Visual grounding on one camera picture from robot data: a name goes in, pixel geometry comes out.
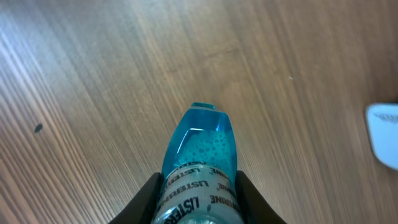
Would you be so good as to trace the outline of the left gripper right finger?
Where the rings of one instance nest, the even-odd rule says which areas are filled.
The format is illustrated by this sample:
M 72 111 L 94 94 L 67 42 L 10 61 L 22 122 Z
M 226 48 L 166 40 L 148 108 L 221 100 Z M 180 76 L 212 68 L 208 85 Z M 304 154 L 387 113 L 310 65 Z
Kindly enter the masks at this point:
M 236 172 L 235 189 L 245 224 L 286 224 L 241 170 Z

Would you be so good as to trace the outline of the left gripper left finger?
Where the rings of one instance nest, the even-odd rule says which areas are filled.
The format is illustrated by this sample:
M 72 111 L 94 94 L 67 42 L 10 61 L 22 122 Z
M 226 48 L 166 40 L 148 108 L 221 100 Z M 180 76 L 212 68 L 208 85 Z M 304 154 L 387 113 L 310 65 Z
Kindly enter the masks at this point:
M 156 172 L 109 224 L 149 224 L 154 217 L 164 175 Z

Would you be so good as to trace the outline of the white barcode scanner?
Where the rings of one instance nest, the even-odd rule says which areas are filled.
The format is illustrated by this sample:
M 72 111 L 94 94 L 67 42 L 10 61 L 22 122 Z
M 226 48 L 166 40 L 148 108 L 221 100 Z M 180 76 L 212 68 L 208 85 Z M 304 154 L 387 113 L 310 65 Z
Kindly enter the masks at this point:
M 374 103 L 365 111 L 371 147 L 385 166 L 397 170 L 397 103 Z

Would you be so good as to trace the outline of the blue mouthwash bottle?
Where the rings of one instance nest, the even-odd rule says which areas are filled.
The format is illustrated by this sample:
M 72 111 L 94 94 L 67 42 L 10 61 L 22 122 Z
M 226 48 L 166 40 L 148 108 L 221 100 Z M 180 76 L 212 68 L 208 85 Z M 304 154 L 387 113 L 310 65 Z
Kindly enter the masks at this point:
M 193 103 L 166 150 L 164 183 L 152 222 L 242 223 L 236 171 L 236 144 L 228 115 L 212 104 Z

